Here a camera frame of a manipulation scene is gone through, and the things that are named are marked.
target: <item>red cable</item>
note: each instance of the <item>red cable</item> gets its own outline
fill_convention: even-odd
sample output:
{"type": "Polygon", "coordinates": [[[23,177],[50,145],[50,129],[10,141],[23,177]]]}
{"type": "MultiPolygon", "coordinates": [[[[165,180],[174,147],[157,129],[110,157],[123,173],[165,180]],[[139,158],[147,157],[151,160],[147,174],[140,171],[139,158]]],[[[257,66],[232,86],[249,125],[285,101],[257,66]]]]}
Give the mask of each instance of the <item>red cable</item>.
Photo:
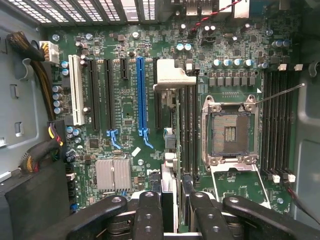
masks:
{"type": "Polygon", "coordinates": [[[197,22],[197,23],[195,24],[195,27],[192,28],[191,31],[195,31],[195,30],[197,29],[197,27],[199,27],[199,26],[201,25],[202,22],[207,21],[212,15],[216,15],[216,14],[220,13],[221,11],[226,10],[226,9],[228,9],[228,8],[230,8],[230,7],[238,4],[238,3],[240,3],[241,1],[242,1],[242,0],[234,1],[234,2],[231,3],[230,5],[225,6],[225,7],[221,8],[221,9],[219,9],[218,11],[213,11],[213,12],[211,12],[211,13],[210,13],[210,16],[206,16],[206,17],[202,18],[199,22],[197,22]]]}

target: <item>white label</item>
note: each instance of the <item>white label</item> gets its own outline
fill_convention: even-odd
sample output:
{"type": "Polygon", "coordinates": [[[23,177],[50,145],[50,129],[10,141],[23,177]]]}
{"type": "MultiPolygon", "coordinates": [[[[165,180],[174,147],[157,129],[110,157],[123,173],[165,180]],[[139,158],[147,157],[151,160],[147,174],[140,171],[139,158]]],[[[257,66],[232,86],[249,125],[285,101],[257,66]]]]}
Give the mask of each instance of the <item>white label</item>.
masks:
{"type": "Polygon", "coordinates": [[[141,148],[137,146],[135,150],[131,153],[131,155],[135,157],[140,151],[141,151],[141,148]]]}

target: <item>motherboard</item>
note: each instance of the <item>motherboard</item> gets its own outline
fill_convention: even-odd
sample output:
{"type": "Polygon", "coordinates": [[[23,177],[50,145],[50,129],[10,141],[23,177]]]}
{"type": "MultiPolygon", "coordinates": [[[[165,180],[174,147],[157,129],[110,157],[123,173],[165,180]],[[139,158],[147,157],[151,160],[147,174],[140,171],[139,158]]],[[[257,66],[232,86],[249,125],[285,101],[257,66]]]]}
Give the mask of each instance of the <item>motherboard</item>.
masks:
{"type": "Polygon", "coordinates": [[[177,13],[166,24],[47,30],[79,209],[153,190],[153,174],[172,169],[219,202],[238,195],[289,212],[278,177],[294,177],[295,92],[259,101],[295,85],[300,15],[195,23],[177,13]]]}

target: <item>white pci slot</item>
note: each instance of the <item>white pci slot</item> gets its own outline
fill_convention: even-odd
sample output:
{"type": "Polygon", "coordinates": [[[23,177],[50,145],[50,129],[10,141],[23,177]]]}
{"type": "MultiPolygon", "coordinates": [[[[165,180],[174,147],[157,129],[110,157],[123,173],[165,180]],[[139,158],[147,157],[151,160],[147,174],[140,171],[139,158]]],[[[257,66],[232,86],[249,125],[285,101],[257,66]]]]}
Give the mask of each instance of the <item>white pci slot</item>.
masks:
{"type": "Polygon", "coordinates": [[[83,125],[85,124],[85,116],[82,112],[84,108],[84,96],[82,90],[80,57],[77,55],[69,55],[68,59],[71,83],[73,125],[83,125]]]}

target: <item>green circuit board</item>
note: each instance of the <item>green circuit board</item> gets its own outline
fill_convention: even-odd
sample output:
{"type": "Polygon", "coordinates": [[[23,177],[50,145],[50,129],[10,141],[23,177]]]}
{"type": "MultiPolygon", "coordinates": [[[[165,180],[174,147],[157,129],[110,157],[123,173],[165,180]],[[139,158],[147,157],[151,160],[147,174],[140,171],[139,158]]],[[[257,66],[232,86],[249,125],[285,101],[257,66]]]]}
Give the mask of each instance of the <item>green circuit board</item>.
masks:
{"type": "MultiPolygon", "coordinates": [[[[228,26],[225,23],[212,22],[216,30],[214,32],[214,42],[201,42],[202,33],[199,30],[196,36],[190,38],[187,32],[180,33],[179,26],[185,23],[188,26],[194,24],[192,21],[181,21],[171,19],[167,24],[161,25],[125,25],[125,26],[93,26],[77,28],[50,28],[48,29],[49,39],[53,34],[58,34],[60,40],[55,42],[59,45],[60,60],[67,61],[68,55],[79,53],[75,42],[82,42],[87,45],[86,54],[89,59],[96,60],[97,63],[97,80],[98,80],[98,108],[99,108],[99,131],[92,129],[91,117],[86,115],[85,124],[80,126],[81,143],[75,143],[73,139],[68,140],[68,149],[74,149],[77,152],[77,159],[73,163],[76,172],[76,202],[80,208],[87,207],[96,203],[108,192],[102,192],[97,189],[95,162],[99,159],[112,158],[117,150],[107,136],[107,117],[105,101],[105,83],[103,61],[112,60],[113,79],[114,79],[114,116],[115,124],[118,129],[117,141],[121,145],[122,155],[130,159],[131,165],[131,189],[116,194],[126,195],[128,198],[135,191],[149,189],[149,173],[160,170],[161,164],[164,163],[165,142],[164,130],[155,128],[155,95],[154,85],[154,62],[153,58],[175,59],[176,67],[185,68],[188,60],[192,61],[193,66],[198,67],[197,77],[197,122],[200,122],[200,112],[207,95],[214,97],[216,102],[243,102],[252,94],[257,100],[263,99],[264,79],[262,71],[258,69],[260,61],[270,62],[279,60],[279,64],[288,61],[298,63],[299,56],[292,47],[285,51],[282,49],[274,50],[271,43],[277,39],[291,39],[292,32],[298,32],[300,27],[300,18],[295,12],[287,12],[285,16],[267,19],[257,17],[250,19],[251,27],[245,32],[241,32],[241,26],[228,26]],[[273,35],[267,35],[267,30],[273,30],[273,35]],[[132,33],[137,32],[139,36],[134,39],[132,33]],[[92,39],[87,40],[85,35],[92,34],[92,39]],[[229,44],[228,34],[241,36],[241,41],[229,44]],[[190,44],[191,50],[177,51],[177,44],[190,44]],[[149,128],[149,141],[153,149],[146,146],[144,140],[139,136],[138,131],[138,96],[137,96],[137,67],[136,57],[144,57],[145,61],[145,86],[146,86],[146,106],[147,106],[147,126],[149,128]],[[121,78],[120,59],[128,60],[128,79],[121,78]],[[227,68],[213,68],[214,59],[221,61],[225,59],[235,60],[252,60],[252,67],[243,66],[234,67],[231,65],[227,68]],[[210,78],[224,77],[254,77],[254,84],[251,85],[226,85],[217,86],[210,84],[210,78]],[[137,154],[132,154],[135,150],[140,149],[137,154]]],[[[62,85],[63,77],[62,68],[56,66],[52,68],[52,78],[54,85],[62,85]]],[[[91,86],[88,79],[88,68],[82,71],[83,98],[84,105],[91,105],[91,86]]],[[[63,109],[64,113],[58,115],[58,119],[65,119],[72,114],[71,96],[66,90],[63,92],[63,109]]],[[[188,104],[183,98],[181,104],[188,104]]],[[[170,110],[165,104],[161,105],[161,122],[163,127],[171,125],[170,110]]],[[[184,109],[181,110],[181,116],[184,115],[184,109]]],[[[258,125],[252,126],[259,132],[258,153],[261,151],[262,131],[261,121],[258,125]]],[[[254,131],[249,131],[249,142],[253,142],[254,131]]],[[[200,145],[200,135],[196,139],[196,144],[200,145]]],[[[293,163],[293,144],[290,147],[290,162],[293,163]]],[[[198,175],[195,188],[198,191],[207,191],[214,193],[213,179],[210,172],[207,172],[200,156],[197,152],[197,169],[193,169],[198,175]]],[[[184,153],[179,157],[181,172],[186,171],[184,168],[184,153]]],[[[225,172],[216,173],[215,180],[217,184],[218,198],[228,197],[231,195],[240,195],[261,203],[264,200],[264,193],[256,172],[225,172]]],[[[279,185],[263,180],[264,187],[268,194],[272,208],[280,213],[288,213],[290,210],[290,197],[286,191],[279,185]]]]}

